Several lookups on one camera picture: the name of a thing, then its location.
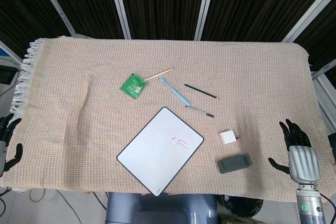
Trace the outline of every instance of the beige knit blanket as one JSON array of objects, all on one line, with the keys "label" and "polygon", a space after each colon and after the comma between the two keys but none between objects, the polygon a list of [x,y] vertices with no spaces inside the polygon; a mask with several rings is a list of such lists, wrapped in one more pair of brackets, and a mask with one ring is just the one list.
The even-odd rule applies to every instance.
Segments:
[{"label": "beige knit blanket", "polygon": [[[147,193],[116,156],[166,106],[204,142],[165,192],[295,200],[296,183],[267,160],[288,164],[279,126],[286,118],[307,133],[318,153],[319,190],[336,192],[308,54],[296,44],[61,37],[30,46],[13,100],[23,120],[7,156],[22,143],[23,158],[4,174],[5,186]],[[171,67],[166,81],[214,118],[187,109],[157,79],[137,100],[120,90],[131,73],[147,77]],[[239,136],[236,143],[222,144],[219,133],[225,130]],[[251,166],[221,174],[217,161],[239,154],[247,154]]]}]

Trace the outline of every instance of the dark curtain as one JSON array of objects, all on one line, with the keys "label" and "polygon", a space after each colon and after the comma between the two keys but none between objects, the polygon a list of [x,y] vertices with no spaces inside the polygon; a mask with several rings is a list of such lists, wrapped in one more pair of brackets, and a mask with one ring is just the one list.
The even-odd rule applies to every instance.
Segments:
[{"label": "dark curtain", "polygon": [[211,0],[202,40],[282,41],[315,0]]},{"label": "dark curtain", "polygon": [[21,58],[35,39],[70,35],[49,0],[0,0],[0,8],[0,40]]},{"label": "dark curtain", "polygon": [[294,41],[309,53],[317,71],[336,58],[336,0],[332,0]]},{"label": "dark curtain", "polygon": [[123,2],[132,39],[194,39],[201,0]]},{"label": "dark curtain", "polygon": [[123,39],[114,0],[57,0],[76,33],[97,39]]}]

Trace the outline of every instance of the white tassel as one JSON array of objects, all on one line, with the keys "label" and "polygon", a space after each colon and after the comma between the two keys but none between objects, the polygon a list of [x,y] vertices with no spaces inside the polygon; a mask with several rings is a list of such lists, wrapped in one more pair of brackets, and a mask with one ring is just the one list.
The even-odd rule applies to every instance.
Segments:
[{"label": "white tassel", "polygon": [[33,69],[37,62],[38,51],[44,39],[40,38],[31,42],[30,48],[27,49],[25,55],[26,59],[23,60],[21,64],[21,72],[17,78],[19,83],[15,87],[14,97],[11,106],[11,113],[14,114],[14,117],[11,121],[20,118],[22,108],[25,106],[25,103],[28,99],[28,92],[30,88],[30,82],[33,74]]}]

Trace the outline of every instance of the cable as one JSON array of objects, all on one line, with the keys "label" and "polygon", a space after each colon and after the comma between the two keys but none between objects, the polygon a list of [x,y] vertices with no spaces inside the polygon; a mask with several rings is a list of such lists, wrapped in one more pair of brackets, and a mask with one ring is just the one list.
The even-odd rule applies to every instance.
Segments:
[{"label": "cable", "polygon": [[74,210],[74,208],[70,205],[70,203],[65,199],[64,195],[59,191],[59,190],[56,190],[58,191],[58,193],[62,196],[62,198],[64,199],[64,201],[68,204],[68,206],[74,211],[77,219],[79,220],[80,224],[83,224],[82,221],[79,219],[79,216],[78,214],[76,213],[76,211]]},{"label": "cable", "polygon": [[[5,194],[8,193],[9,191],[11,191],[11,190],[7,188],[3,193],[0,194],[0,197],[3,196],[3,195],[5,195]],[[4,213],[5,213],[5,211],[6,211],[6,203],[5,203],[4,200],[1,199],[1,198],[0,198],[0,201],[2,202],[2,204],[4,204],[4,210],[3,210],[2,213],[0,214],[0,217],[1,217],[2,215],[4,215]]]},{"label": "cable", "polygon": [[15,87],[15,85],[16,85],[16,81],[17,81],[17,78],[19,77],[19,73],[17,74],[17,77],[16,77],[16,79],[15,79],[15,81],[14,81],[14,84],[13,84],[13,86],[11,86],[9,89],[7,89],[5,92],[3,92],[2,94],[0,94],[0,97],[2,97],[5,93],[7,93],[9,90],[11,90],[13,87]]},{"label": "cable", "polygon": [[32,199],[32,191],[33,191],[34,189],[31,189],[30,190],[30,193],[29,193],[29,199],[32,201],[32,202],[40,202],[41,200],[43,200],[43,198],[44,198],[44,196],[45,196],[45,194],[46,194],[46,190],[45,189],[43,189],[44,191],[43,191],[43,195],[42,195],[42,197],[41,197],[41,199],[39,199],[39,200],[33,200]]},{"label": "cable", "polygon": [[3,199],[0,198],[0,201],[2,202],[2,204],[4,204],[4,210],[2,211],[2,213],[0,214],[0,217],[5,213],[6,211],[6,203],[4,202]]},{"label": "cable", "polygon": [[327,201],[329,201],[330,204],[334,207],[334,216],[332,217],[331,222],[330,222],[330,224],[333,224],[334,221],[335,221],[335,219],[336,219],[336,206],[335,206],[335,204],[334,204],[330,199],[328,199],[325,195],[323,195],[322,193],[320,193],[320,195],[321,195],[323,198],[325,198]]},{"label": "cable", "polygon": [[106,207],[103,205],[103,203],[99,200],[99,198],[97,197],[97,195],[95,194],[95,192],[93,191],[94,196],[96,197],[97,201],[99,201],[99,203],[101,204],[101,206],[105,209],[106,211]]}]

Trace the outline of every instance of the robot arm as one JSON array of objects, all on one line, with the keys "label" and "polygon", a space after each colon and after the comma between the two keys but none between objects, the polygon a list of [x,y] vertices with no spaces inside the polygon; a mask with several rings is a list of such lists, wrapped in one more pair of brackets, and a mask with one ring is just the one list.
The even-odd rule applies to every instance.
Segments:
[{"label": "robot arm", "polygon": [[320,170],[316,151],[309,138],[300,127],[286,119],[287,126],[280,122],[288,151],[289,167],[277,164],[268,158],[270,164],[287,174],[299,184],[296,190],[301,224],[326,224],[321,195],[315,189],[320,180]]},{"label": "robot arm", "polygon": [[12,138],[16,125],[21,122],[21,118],[19,118],[7,126],[12,118],[13,114],[10,114],[5,118],[0,118],[0,177],[2,177],[4,172],[9,171],[9,169],[20,162],[22,157],[22,144],[17,144],[15,157],[6,162],[7,148],[9,146],[10,139]]}]

